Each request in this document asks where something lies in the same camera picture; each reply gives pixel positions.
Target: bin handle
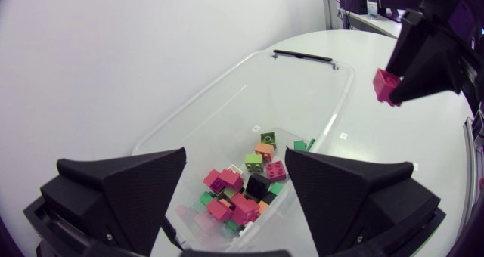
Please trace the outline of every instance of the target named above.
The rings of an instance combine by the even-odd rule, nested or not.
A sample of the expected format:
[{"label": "bin handle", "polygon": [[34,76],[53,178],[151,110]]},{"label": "bin handle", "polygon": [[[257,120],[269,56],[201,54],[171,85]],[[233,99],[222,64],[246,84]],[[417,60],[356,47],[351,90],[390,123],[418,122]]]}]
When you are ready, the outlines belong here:
[{"label": "bin handle", "polygon": [[316,56],[312,54],[304,54],[304,53],[299,53],[299,52],[292,52],[292,51],[284,51],[284,50],[278,50],[274,49],[273,52],[275,53],[274,56],[272,56],[274,59],[277,59],[278,56],[277,54],[284,54],[284,55],[290,55],[293,57],[297,58],[307,58],[310,60],[319,60],[323,63],[327,63],[333,66],[333,70],[336,69],[336,64],[333,62],[333,59],[330,57],[322,57],[322,56]]}]

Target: plastic bin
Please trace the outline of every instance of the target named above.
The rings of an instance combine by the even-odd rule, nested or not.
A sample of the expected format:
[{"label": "plastic bin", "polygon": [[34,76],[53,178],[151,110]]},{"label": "plastic bin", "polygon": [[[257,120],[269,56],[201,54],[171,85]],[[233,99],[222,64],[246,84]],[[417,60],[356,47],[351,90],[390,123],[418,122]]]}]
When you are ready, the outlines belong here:
[{"label": "plastic bin", "polygon": [[[185,147],[187,165],[166,213],[184,249],[248,251],[263,238],[263,228],[279,224],[296,202],[290,180],[264,213],[237,233],[204,215],[198,197],[209,188],[203,178],[211,169],[231,164],[244,171],[246,154],[263,132],[275,132],[275,160],[284,161],[286,146],[311,138],[318,150],[349,93],[354,72],[334,62],[300,59],[257,51],[217,78],[136,145],[132,154]],[[198,224],[196,217],[208,222]]]}]

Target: round table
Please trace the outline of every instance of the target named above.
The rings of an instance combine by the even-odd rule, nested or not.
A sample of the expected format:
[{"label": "round table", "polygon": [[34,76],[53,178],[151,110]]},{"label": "round table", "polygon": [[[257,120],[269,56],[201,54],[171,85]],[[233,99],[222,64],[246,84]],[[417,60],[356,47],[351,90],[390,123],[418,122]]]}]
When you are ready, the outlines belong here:
[{"label": "round table", "polygon": [[[355,71],[350,95],[318,151],[331,156],[376,163],[417,163],[412,178],[441,198],[447,215],[418,256],[442,256],[450,250],[461,224],[467,186],[464,124],[472,116],[464,96],[449,91],[404,102],[400,107],[380,103],[372,79],[385,68],[396,39],[374,33],[331,30],[308,33],[279,42],[280,49],[331,57]],[[316,256],[309,228],[299,205],[286,224],[273,231],[273,243],[251,251],[285,249],[294,256]],[[153,255],[176,254],[177,249],[160,235]]]}]

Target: duplo block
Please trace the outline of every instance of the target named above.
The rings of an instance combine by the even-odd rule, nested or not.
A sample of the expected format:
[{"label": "duplo block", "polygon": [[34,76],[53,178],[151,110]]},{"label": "duplo block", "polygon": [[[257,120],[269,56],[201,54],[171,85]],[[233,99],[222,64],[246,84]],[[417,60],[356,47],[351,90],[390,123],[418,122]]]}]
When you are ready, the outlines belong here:
[{"label": "duplo block", "polygon": [[304,140],[299,140],[294,142],[294,149],[300,151],[306,151],[307,146]]},{"label": "duplo block", "polygon": [[195,216],[197,216],[195,210],[184,205],[178,205],[175,211],[186,225],[189,225],[195,219]]},{"label": "duplo block", "polygon": [[267,133],[262,133],[260,135],[260,142],[263,144],[270,144],[271,146],[276,149],[275,146],[275,133],[274,132],[267,132]]},{"label": "duplo block", "polygon": [[229,209],[235,209],[235,206],[232,205],[232,203],[228,202],[228,200],[219,200],[220,203],[222,203],[223,205],[227,206]]},{"label": "duplo block", "polygon": [[272,184],[269,192],[273,193],[274,195],[278,195],[281,192],[283,187],[284,186],[282,184],[275,182],[275,183]]},{"label": "duplo block", "polygon": [[236,193],[231,199],[230,201],[235,205],[235,206],[238,206],[238,205],[242,205],[245,203],[245,200],[246,198],[244,197],[244,195],[240,194],[240,193]]},{"label": "duplo block", "polygon": [[387,72],[382,69],[378,69],[375,77],[373,78],[373,87],[375,92],[377,93],[377,99],[379,102],[388,102],[390,106],[399,106],[402,103],[394,104],[390,100],[390,94],[392,94],[393,90],[400,84],[400,78],[396,75],[393,75],[390,72]]},{"label": "duplo block", "polygon": [[265,172],[267,174],[267,178],[272,182],[283,181],[287,178],[286,169],[284,169],[282,161],[269,163],[267,166],[265,166]]},{"label": "duplo block", "polygon": [[244,174],[244,171],[240,170],[235,165],[230,165],[227,169],[230,170],[230,171],[232,171],[232,172],[234,172],[234,173],[239,173],[240,176],[242,176]]},{"label": "duplo block", "polygon": [[264,198],[262,198],[262,201],[267,203],[267,204],[271,204],[272,201],[274,200],[274,198],[276,197],[276,195],[272,192],[268,192]]},{"label": "duplo block", "polygon": [[224,190],[222,190],[222,192],[220,192],[219,194],[219,199],[231,199],[235,194],[237,193],[237,191],[235,191],[234,189],[232,188],[225,188]]},{"label": "duplo block", "polygon": [[248,221],[254,222],[259,216],[259,204],[253,200],[245,200],[235,206],[232,220],[238,225],[245,225]]},{"label": "duplo block", "polygon": [[262,164],[262,155],[249,154],[245,156],[245,166],[249,172],[262,172],[264,170]]},{"label": "duplo block", "polygon": [[311,139],[311,141],[308,144],[308,148],[306,148],[306,151],[309,151],[315,142],[316,142],[316,139]]},{"label": "duplo block", "polygon": [[214,199],[209,193],[203,192],[203,194],[198,198],[205,206]]},{"label": "duplo block", "polygon": [[211,200],[206,206],[210,215],[219,221],[229,221],[234,212],[218,200]]},{"label": "duplo block", "polygon": [[219,193],[224,188],[224,182],[219,178],[220,173],[213,169],[203,179],[203,183],[215,193]]},{"label": "duplo block", "polygon": [[259,201],[259,214],[261,215],[266,209],[269,207],[269,204],[263,202],[262,200]]},{"label": "duplo block", "polygon": [[220,228],[220,223],[218,223],[213,216],[209,215],[208,212],[201,212],[195,216],[195,222],[206,233],[212,233]]},{"label": "duplo block", "polygon": [[239,173],[234,173],[231,170],[223,169],[219,175],[219,179],[223,181],[226,187],[239,191],[244,185],[244,180]]},{"label": "duplo block", "polygon": [[262,155],[262,159],[265,162],[270,162],[274,158],[274,147],[270,144],[257,143],[254,151],[256,154]]},{"label": "duplo block", "polygon": [[268,192],[271,181],[259,174],[252,174],[247,182],[245,191],[258,199],[262,199]]},{"label": "duplo block", "polygon": [[244,226],[237,225],[233,220],[227,221],[226,225],[233,231],[241,231],[244,228]]}]

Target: white wall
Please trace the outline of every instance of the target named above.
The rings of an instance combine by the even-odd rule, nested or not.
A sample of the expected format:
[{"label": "white wall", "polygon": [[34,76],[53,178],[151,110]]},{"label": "white wall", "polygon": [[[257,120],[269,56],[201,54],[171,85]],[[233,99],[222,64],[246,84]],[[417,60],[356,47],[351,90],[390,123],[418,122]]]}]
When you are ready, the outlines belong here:
[{"label": "white wall", "polygon": [[322,0],[1,0],[0,215],[27,256],[22,211],[59,158],[135,142],[252,51],[323,30]]}]

